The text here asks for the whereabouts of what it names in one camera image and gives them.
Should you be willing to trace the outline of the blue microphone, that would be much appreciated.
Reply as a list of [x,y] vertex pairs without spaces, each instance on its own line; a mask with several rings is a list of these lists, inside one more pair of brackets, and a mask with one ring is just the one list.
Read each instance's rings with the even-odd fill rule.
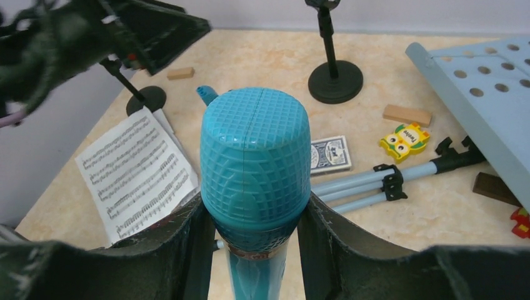
[[288,241],[311,195],[303,105],[277,89],[244,87],[204,112],[202,201],[227,249],[236,299],[278,299]]

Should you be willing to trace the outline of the black stand of blue microphone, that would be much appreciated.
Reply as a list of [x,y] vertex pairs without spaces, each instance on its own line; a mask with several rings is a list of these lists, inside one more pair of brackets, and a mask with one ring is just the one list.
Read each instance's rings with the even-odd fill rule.
[[316,67],[308,79],[311,96],[324,104],[341,104],[352,100],[363,88],[364,76],[357,65],[336,59],[331,11],[339,1],[305,0],[317,11],[319,35],[323,40],[327,61]]

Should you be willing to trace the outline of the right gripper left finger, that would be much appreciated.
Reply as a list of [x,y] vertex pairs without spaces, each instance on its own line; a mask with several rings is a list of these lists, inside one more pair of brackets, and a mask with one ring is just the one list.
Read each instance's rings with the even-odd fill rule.
[[200,196],[109,248],[1,244],[2,299],[206,299],[214,224]]

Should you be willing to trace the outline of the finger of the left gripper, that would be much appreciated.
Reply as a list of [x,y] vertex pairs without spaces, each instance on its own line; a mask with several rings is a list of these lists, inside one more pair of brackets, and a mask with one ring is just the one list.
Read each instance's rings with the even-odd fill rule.
[[155,75],[211,31],[208,20],[161,1],[112,1],[111,8],[131,35],[139,65]]

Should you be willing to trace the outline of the light blue music stand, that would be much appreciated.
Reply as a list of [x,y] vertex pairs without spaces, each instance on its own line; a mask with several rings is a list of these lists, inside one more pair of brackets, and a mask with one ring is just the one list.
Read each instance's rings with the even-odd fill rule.
[[529,36],[428,50],[414,42],[406,55],[437,94],[446,114],[434,127],[448,125],[465,137],[463,152],[451,139],[436,147],[437,157],[411,167],[380,165],[373,170],[317,184],[315,193],[333,201],[375,191],[336,207],[339,213],[405,198],[403,184],[488,162],[523,206],[529,207]]

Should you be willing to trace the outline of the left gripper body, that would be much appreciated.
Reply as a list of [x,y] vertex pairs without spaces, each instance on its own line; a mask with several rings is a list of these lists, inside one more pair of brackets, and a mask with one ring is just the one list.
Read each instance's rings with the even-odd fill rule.
[[141,68],[132,1],[35,1],[1,22],[1,115],[29,116],[53,89],[100,64]]

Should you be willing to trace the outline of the sheet music page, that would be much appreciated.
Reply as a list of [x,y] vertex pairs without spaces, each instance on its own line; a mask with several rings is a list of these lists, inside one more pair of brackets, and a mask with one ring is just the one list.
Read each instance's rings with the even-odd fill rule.
[[152,226],[200,190],[177,137],[168,134],[148,108],[103,134],[76,164],[110,244]]
[[154,111],[153,112],[153,116],[157,119],[159,124],[164,128],[164,130],[168,134],[174,135],[174,130],[173,130],[171,124],[169,123],[169,121],[168,121],[168,119],[167,119],[167,117],[164,114],[162,109],[158,109],[157,111]]

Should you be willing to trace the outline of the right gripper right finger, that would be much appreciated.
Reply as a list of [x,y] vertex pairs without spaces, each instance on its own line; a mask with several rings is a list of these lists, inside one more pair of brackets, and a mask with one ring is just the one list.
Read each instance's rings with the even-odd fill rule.
[[312,195],[297,227],[307,299],[528,299],[529,248],[398,246]]

